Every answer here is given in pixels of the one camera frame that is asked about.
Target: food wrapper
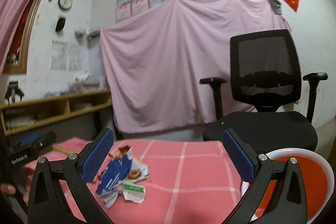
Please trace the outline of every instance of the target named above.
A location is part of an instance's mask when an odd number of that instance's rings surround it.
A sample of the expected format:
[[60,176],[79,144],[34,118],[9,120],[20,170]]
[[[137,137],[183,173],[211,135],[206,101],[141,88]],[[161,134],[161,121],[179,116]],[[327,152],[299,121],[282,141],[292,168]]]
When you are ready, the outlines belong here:
[[123,180],[128,175],[132,166],[132,159],[132,149],[130,149],[122,157],[110,161],[102,174],[96,193],[107,195],[114,191],[119,180]]
[[[124,195],[125,200],[135,203],[143,202],[146,196],[145,188],[135,183],[148,177],[148,165],[133,158],[131,147],[122,147],[119,151],[120,157],[114,158],[101,174],[96,191],[107,208],[115,203],[120,194]],[[129,179],[130,172],[140,172],[140,175]]]
[[144,186],[124,183],[123,195],[125,200],[141,203],[145,199],[146,190]]

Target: blue gripper pad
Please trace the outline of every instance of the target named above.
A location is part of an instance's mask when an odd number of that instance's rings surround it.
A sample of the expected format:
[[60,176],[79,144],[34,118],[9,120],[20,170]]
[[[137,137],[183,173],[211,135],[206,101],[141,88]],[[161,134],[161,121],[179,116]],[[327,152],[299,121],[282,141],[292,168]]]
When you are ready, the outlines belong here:
[[113,146],[113,143],[114,132],[111,129],[107,129],[82,164],[81,179],[84,183],[93,181],[108,152]]
[[228,130],[223,132],[223,146],[241,179],[245,182],[252,183],[255,177],[254,165]]
[[22,140],[20,141],[20,146],[25,146],[25,145],[27,145],[27,144],[30,144],[30,143],[32,143],[34,140],[36,140],[36,139],[39,138],[39,137],[40,137],[40,136],[39,136],[38,134],[34,133],[33,135],[30,135],[30,136],[28,136],[28,137],[22,139]]

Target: pink checkered cloth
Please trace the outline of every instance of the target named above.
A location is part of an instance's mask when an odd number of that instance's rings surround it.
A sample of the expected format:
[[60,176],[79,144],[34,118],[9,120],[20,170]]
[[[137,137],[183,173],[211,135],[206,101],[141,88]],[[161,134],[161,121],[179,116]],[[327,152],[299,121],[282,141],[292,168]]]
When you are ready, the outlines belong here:
[[[77,151],[87,142],[72,138],[58,144]],[[118,197],[110,209],[104,209],[116,224],[216,224],[221,223],[240,200],[241,178],[228,154],[218,141],[169,142],[161,140],[130,139],[114,143],[110,153],[117,155],[118,147],[132,146],[133,155],[150,167],[147,180],[138,184],[146,188],[143,203],[126,202]],[[64,153],[47,153],[49,160],[61,160]],[[107,157],[100,168],[110,162]],[[36,161],[29,164],[35,167]],[[64,193],[73,214],[84,220],[64,181]],[[88,183],[95,194],[97,182]]]

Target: wooden cabinet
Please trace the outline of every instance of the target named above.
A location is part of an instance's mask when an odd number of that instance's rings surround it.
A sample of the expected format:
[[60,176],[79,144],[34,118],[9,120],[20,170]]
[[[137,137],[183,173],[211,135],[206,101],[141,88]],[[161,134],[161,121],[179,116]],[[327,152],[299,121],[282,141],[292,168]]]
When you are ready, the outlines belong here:
[[[4,133],[8,136],[86,113],[96,112],[111,105],[112,99],[109,90],[73,93],[9,105],[2,104],[0,105],[0,118]],[[32,121],[13,127],[11,121],[19,117],[31,117]]]

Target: silver screw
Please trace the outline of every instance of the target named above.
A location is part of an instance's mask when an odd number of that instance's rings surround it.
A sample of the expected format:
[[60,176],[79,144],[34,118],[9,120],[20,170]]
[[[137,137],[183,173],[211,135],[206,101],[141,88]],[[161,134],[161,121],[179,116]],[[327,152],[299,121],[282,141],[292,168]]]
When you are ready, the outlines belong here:
[[45,162],[45,157],[41,157],[41,158],[39,158],[39,163],[40,164],[42,164],[42,163],[44,163]]
[[260,158],[261,160],[267,160],[267,156],[266,156],[265,154],[260,154],[260,155],[259,155],[259,158]]
[[71,153],[69,156],[68,156],[68,159],[69,160],[74,160],[77,158],[77,154],[76,153]]
[[297,159],[296,158],[291,158],[291,163],[293,163],[293,164],[297,163]]

